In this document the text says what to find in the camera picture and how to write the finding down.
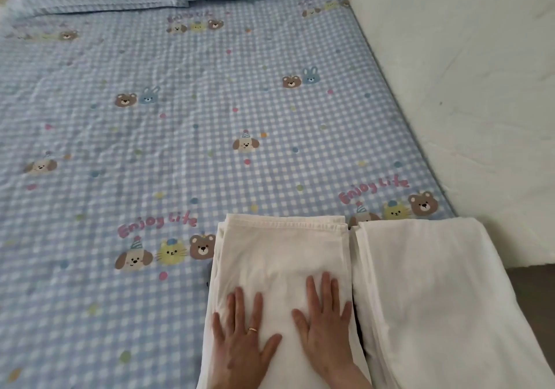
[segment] mattress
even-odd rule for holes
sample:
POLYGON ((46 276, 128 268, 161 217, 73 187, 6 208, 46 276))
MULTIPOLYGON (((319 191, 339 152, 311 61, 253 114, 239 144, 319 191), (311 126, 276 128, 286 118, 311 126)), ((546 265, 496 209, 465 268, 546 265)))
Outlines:
POLYGON ((0 379, 198 379, 228 212, 453 212, 346 0, 0 27, 0 379))

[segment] fitted sheet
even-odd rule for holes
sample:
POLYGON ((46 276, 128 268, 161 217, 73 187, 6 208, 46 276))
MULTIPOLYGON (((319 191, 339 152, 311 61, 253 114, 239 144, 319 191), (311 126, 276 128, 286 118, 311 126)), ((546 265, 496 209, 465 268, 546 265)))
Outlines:
POLYGON ((453 216, 345 0, 12 21, 0 68, 12 387, 194 387, 227 213, 453 216))

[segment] stack of white linen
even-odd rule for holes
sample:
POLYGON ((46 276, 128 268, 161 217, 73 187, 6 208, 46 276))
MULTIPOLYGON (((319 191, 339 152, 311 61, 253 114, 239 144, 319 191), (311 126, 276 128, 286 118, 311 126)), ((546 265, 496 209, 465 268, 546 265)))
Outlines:
POLYGON ((359 225, 353 295, 375 389, 555 388, 478 221, 359 225))
MULTIPOLYGON (((246 321, 251 316, 255 294, 260 291, 264 295, 261 347, 271 335, 283 336, 260 388, 327 388, 305 357, 291 318, 293 308, 308 317, 306 277, 314 275, 319 291, 324 271, 339 281, 341 305, 352 300, 349 232, 344 217, 228 215, 219 224, 216 236, 197 389, 209 387, 214 343, 212 315, 219 312, 225 321, 226 296, 237 286, 244 291, 246 321)), ((354 316, 350 326, 355 363, 370 378, 354 316)))

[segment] blue gingham sheet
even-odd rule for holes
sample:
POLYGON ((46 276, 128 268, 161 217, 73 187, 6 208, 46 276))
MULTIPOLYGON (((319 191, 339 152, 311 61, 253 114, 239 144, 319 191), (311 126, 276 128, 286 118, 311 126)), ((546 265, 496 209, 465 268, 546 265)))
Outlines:
POLYGON ((228 212, 453 216, 346 0, 0 28, 0 386, 185 388, 228 212))

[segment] polka dot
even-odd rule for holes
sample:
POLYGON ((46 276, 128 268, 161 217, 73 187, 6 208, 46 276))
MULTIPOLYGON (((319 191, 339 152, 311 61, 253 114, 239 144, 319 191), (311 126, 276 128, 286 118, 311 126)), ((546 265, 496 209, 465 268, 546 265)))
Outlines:
POLYGON ((131 353, 129 351, 122 352, 119 356, 119 360, 123 364, 127 364, 129 361, 131 361, 131 353))
POLYGON ((87 313, 91 316, 95 315, 98 311, 98 304, 97 303, 92 303, 88 308, 87 308, 87 313))
POLYGON ((22 370, 23 370, 22 368, 14 368, 8 375, 7 382, 8 383, 15 382, 19 377, 19 375, 21 374, 22 370))

